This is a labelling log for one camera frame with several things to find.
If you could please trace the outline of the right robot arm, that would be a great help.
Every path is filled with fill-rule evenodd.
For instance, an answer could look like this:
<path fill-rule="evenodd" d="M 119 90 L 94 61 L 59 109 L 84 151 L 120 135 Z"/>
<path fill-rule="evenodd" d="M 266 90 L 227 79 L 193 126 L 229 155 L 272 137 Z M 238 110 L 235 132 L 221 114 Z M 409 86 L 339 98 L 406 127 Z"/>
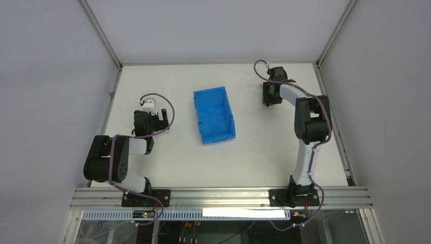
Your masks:
<path fill-rule="evenodd" d="M 300 201 L 317 201 L 313 179 L 315 163 L 322 145 L 332 133 L 329 99 L 311 95 L 288 78 L 283 67 L 267 69 L 268 80 L 262 84 L 262 100 L 267 107 L 284 100 L 295 107 L 294 132 L 299 141 L 297 161 L 287 189 L 270 196 L 282 206 L 295 207 Z"/>

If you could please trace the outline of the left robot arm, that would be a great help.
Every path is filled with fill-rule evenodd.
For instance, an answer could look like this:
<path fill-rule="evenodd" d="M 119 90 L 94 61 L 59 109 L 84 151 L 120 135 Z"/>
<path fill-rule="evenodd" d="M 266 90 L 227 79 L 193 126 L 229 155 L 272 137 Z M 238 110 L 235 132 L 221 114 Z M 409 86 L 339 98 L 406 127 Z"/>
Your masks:
<path fill-rule="evenodd" d="M 152 134 L 168 128 L 168 114 L 134 111 L 134 133 L 136 137 L 96 135 L 83 167 L 85 179 L 105 182 L 125 191 L 152 195 L 150 180 L 129 170 L 129 157 L 148 155 L 154 146 Z"/>

